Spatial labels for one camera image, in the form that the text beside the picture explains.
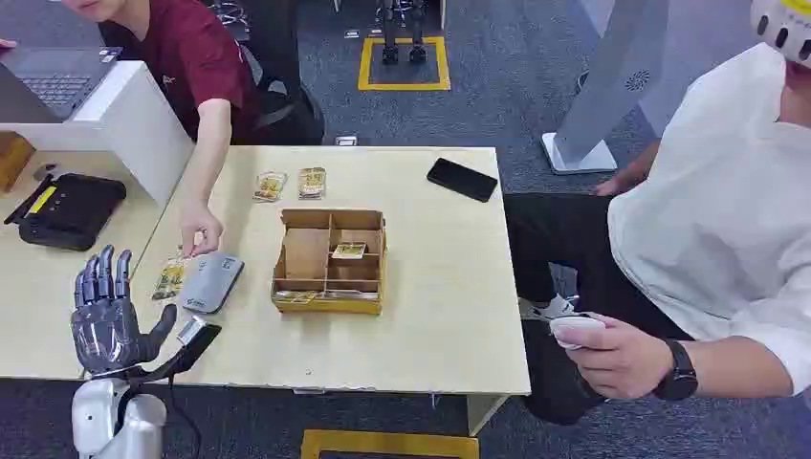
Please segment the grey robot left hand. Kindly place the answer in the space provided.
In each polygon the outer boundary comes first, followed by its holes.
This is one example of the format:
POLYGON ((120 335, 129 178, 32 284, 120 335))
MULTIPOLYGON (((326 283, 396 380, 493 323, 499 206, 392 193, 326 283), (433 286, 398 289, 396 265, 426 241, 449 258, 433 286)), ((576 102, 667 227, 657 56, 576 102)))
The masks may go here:
POLYGON ((71 331, 78 361, 93 376, 119 372, 158 358, 177 320, 177 306, 166 305, 151 331, 143 333, 130 292, 132 252, 117 260, 107 245, 77 274, 71 331))

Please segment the person's hand at cards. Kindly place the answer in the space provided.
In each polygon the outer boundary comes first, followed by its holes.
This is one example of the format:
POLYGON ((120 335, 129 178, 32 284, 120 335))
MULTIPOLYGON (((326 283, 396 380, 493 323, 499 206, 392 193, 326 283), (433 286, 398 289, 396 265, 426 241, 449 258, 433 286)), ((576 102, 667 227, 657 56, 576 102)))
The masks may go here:
POLYGON ((183 204, 180 229, 184 258, 196 257, 219 248, 223 226, 205 202, 191 200, 183 204))

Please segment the person's hand with controller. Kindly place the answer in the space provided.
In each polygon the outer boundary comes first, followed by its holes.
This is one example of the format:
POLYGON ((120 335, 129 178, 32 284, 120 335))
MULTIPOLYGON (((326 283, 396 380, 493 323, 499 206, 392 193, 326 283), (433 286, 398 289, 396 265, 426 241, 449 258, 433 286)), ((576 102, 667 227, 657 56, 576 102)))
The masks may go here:
POLYGON ((663 340, 613 317, 556 318, 551 330, 585 381, 608 399, 643 397, 673 368, 663 340))

